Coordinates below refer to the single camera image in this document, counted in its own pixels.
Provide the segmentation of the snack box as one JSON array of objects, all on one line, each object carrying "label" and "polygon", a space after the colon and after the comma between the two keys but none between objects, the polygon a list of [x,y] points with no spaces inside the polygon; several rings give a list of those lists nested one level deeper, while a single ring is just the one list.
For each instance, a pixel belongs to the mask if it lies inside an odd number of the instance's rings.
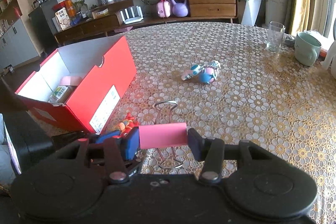
[{"label": "snack box", "polygon": [[55,12],[55,18],[61,31],[64,31],[71,26],[71,20],[65,7]]}]

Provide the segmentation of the black cabinet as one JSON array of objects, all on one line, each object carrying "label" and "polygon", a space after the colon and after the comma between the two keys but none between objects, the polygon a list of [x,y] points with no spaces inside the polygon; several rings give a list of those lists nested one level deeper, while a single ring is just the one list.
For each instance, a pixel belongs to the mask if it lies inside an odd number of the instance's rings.
[{"label": "black cabinet", "polygon": [[57,0],[50,0],[40,4],[29,13],[33,29],[46,54],[52,53],[58,47],[58,42],[54,35],[59,31],[52,20],[55,17],[55,12],[52,8],[57,4]]}]

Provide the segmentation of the orange red small toy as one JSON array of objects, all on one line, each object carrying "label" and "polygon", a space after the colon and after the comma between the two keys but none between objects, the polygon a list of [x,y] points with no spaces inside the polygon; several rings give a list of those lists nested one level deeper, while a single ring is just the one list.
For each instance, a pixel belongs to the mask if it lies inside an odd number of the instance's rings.
[{"label": "orange red small toy", "polygon": [[125,136],[130,133],[134,127],[138,127],[138,125],[138,120],[136,120],[130,113],[127,113],[125,119],[116,125],[116,128],[120,131],[121,136]]}]

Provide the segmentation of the spice jar green lid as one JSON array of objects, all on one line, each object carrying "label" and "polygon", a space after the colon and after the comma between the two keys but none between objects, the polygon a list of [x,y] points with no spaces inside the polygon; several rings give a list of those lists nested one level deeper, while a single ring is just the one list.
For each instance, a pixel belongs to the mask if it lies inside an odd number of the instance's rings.
[{"label": "spice jar green lid", "polygon": [[74,92],[74,86],[59,85],[49,97],[50,103],[65,103]]}]

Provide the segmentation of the green ceramic mug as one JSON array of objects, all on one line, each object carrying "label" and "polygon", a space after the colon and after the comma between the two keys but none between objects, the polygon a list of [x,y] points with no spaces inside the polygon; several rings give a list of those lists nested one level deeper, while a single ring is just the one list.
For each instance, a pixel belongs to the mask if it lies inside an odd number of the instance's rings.
[{"label": "green ceramic mug", "polygon": [[311,67],[319,57],[321,43],[306,32],[298,32],[294,42],[295,59],[307,67]]}]

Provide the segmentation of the clear drinking glass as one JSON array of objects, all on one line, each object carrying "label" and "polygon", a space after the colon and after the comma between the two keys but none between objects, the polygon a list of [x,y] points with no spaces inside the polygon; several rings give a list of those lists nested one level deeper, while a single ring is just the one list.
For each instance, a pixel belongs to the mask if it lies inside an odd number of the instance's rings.
[{"label": "clear drinking glass", "polygon": [[282,23],[271,21],[268,27],[266,48],[278,52],[284,40],[285,26]]}]

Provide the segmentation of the white lidded pitcher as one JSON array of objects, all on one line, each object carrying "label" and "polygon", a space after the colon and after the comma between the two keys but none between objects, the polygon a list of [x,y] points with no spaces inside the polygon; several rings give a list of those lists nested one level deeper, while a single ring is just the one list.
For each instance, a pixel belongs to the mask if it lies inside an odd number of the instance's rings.
[{"label": "white lidded pitcher", "polygon": [[324,70],[327,70],[332,62],[333,57],[336,55],[336,40],[332,43],[330,46],[327,55],[325,57],[325,60],[321,62],[321,67]]}]

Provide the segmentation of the purple kettlebell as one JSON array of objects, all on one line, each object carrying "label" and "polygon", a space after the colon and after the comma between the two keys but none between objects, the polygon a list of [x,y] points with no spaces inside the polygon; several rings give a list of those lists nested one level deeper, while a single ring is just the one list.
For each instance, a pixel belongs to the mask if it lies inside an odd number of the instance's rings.
[{"label": "purple kettlebell", "polygon": [[172,4],[173,4],[173,8],[172,8],[172,13],[176,16],[176,17],[186,17],[188,16],[188,7],[187,7],[187,0],[183,0],[183,2],[176,2],[175,0],[171,0]]}]

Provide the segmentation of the wooden tv console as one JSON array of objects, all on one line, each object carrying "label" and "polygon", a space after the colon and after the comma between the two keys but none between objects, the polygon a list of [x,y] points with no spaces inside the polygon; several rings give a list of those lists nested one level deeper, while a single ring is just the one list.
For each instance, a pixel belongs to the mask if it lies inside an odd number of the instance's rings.
[{"label": "wooden tv console", "polygon": [[188,14],[178,17],[174,14],[161,18],[157,12],[160,0],[115,0],[110,4],[92,10],[93,19],[87,20],[60,31],[55,35],[58,44],[78,42],[98,35],[107,35],[117,29],[126,28],[123,22],[127,16],[135,15],[140,6],[143,20],[130,24],[131,27],[144,27],[155,24],[197,20],[233,20],[238,18],[238,0],[165,0],[174,7],[174,2],[186,4]]}]

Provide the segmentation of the lace tablecloth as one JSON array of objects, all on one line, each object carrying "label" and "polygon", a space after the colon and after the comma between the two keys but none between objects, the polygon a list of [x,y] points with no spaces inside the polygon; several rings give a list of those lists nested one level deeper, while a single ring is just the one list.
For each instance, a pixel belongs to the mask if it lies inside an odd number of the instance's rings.
[{"label": "lace tablecloth", "polygon": [[[335,79],[320,63],[304,67],[286,46],[266,49],[259,27],[217,22],[173,23],[127,32],[137,74],[106,129],[127,113],[153,124],[160,101],[178,103],[171,122],[227,144],[247,139],[308,173],[318,196],[316,223],[335,223]],[[220,62],[203,84],[181,75],[193,65]]]}]

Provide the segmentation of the white wifi router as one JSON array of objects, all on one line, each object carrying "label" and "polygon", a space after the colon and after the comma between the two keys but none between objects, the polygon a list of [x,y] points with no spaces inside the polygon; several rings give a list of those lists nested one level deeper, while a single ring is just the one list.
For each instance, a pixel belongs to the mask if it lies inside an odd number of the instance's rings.
[{"label": "white wifi router", "polygon": [[141,6],[130,6],[120,11],[120,16],[124,24],[134,24],[143,20]]}]

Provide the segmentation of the pink plastic bowl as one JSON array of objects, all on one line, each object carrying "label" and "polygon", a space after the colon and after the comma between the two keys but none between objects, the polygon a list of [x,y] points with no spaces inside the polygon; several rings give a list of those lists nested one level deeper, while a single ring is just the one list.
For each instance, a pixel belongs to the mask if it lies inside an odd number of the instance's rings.
[{"label": "pink plastic bowl", "polygon": [[79,86],[83,80],[80,76],[64,76],[60,79],[60,86]]}]

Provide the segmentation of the red cardboard shoe box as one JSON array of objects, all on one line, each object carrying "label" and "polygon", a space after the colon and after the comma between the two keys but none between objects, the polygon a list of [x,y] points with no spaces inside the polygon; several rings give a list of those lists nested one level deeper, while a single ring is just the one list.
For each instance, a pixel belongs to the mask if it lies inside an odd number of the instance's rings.
[{"label": "red cardboard shoe box", "polygon": [[[56,49],[15,93],[44,122],[67,131],[99,134],[136,72],[125,36],[92,39]],[[81,81],[66,102],[50,102],[68,76]]]}]

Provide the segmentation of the blue cartoon keychain figures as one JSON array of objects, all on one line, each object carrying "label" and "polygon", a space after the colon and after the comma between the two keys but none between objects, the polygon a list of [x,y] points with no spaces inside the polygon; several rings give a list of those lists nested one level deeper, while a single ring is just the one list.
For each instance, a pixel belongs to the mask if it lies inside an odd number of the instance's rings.
[{"label": "blue cartoon keychain figures", "polygon": [[197,77],[200,83],[210,84],[217,79],[220,70],[221,64],[216,60],[203,65],[195,64],[182,73],[181,79],[186,81]]}]

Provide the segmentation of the pink toy case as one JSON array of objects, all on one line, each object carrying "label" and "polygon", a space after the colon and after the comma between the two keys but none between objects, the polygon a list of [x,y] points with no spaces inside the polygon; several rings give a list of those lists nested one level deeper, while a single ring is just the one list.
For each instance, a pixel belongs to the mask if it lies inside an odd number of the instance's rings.
[{"label": "pink toy case", "polygon": [[169,18],[171,16],[171,4],[168,0],[160,0],[156,8],[160,18]]}]

